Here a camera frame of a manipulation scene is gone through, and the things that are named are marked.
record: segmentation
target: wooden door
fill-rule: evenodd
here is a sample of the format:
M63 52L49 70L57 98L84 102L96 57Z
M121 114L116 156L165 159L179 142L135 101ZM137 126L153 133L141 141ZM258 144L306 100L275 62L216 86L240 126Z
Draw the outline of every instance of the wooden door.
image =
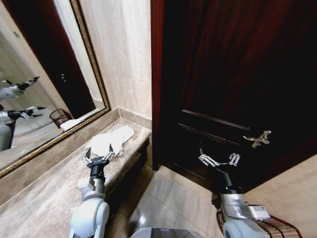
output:
M75 118L95 109L53 0L4 0L42 67Z
M212 190L202 142L249 190L317 153L316 26L314 0L153 0L155 165Z

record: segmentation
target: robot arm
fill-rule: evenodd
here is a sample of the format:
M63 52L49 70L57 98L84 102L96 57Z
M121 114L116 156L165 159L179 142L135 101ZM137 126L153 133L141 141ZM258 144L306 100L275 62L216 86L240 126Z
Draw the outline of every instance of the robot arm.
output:
M83 159L85 165L91 169L90 177L89 179L80 180L77 184L77 188L82 191L83 203L71 218L69 238L104 237L105 226L109 217L109 205L104 201L104 167L110 163L115 153L110 146L107 156L93 159L90 156L91 148Z
M24 111L15 111L15 110L5 111L5 110L2 110L3 107L0 105L0 109L1 109L1 111L0 111L0 123L1 124L10 124L19 118L28 119L28 118L40 117L40 116L42 116L41 114L34 115L34 112L36 112L38 110L43 110L45 108L32 106L32 107L27 108Z
M268 234L257 225L255 220L269 219L270 215L264 206L250 205L243 196L243 191L233 177L223 171L221 166L237 166L240 155L233 153L229 156L228 163L218 163L210 156L203 153L200 148L201 155L199 160L206 166L215 168L220 175L220 196L221 208L226 222L222 231L225 238L268 238Z
M0 90L0 101L5 98L18 98L20 95L23 94L23 91L25 91L28 87L38 81L38 79L39 77L34 77L16 85L12 85L9 80L2 81L7 83L9 86Z

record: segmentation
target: mirror frame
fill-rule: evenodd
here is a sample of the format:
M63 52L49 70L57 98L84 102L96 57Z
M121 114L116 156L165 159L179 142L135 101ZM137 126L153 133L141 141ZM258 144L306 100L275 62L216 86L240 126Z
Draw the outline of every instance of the mirror frame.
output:
M75 125L74 127L62 132L60 135L50 139L49 141L43 143L42 145L35 148L34 150L19 157L15 162L8 164L3 170L0 171L0 179L3 178L4 176L8 175L9 173L13 172L14 170L18 169L22 165L26 164L27 162L31 161L36 156L42 154L46 150L50 149L54 145L58 144L62 140L71 136L75 132L79 131L83 127L92 123L93 121L100 118L101 116L103 116L104 114L106 114L107 112L109 112L111 110L110 105L109 105L109 101L107 98L107 94L106 94L106 88L104 85L104 81L103 81L103 78L102 78L102 75L100 72L100 68L99 68L99 65L97 62L97 57L96 57L96 54L95 54L95 51L93 48L93 44L92 44L90 36L89 36L88 28L87 28L87 25L85 22L85 18L84 18L83 11L81 9L80 2L79 2L79 0L69 0L69 2L70 2L70 5L73 9L73 12L74 12L74 15L76 18L76 22L77 22L82 40L84 42L86 52L87 52L91 67L93 69L93 72L94 72L94 75L95 75L95 78L97 81L97 85L98 85L100 94L102 96L105 108L90 115L89 117L87 117L86 119L81 121L79 124Z

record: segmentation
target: cloth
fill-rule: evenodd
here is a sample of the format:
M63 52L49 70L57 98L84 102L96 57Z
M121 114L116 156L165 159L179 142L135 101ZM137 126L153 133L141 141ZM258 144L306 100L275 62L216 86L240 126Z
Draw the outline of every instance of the cloth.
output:
M63 130L68 130L70 128L72 128L73 126L77 125L78 123L80 123L83 119L71 119L71 120L67 120L65 122L63 122L60 125L60 128L62 128Z
M109 153L110 145L115 153L115 156L123 154L122 145L134 136L134 130L125 125L113 132L102 133L95 135L86 145L85 149L91 148L91 152L98 156L106 156Z

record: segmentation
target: door lever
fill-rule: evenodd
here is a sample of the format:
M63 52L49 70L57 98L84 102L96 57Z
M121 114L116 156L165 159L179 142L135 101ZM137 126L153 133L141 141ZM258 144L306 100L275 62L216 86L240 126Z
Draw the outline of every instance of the door lever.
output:
M258 146L263 144L269 144L269 140L268 140L268 135L270 135L272 133L271 130L264 130L263 134L260 135L258 138L256 137L248 137L248 136L243 136L243 138L245 138L246 140L250 140L250 141L254 141L254 143L251 145L253 148L257 148Z

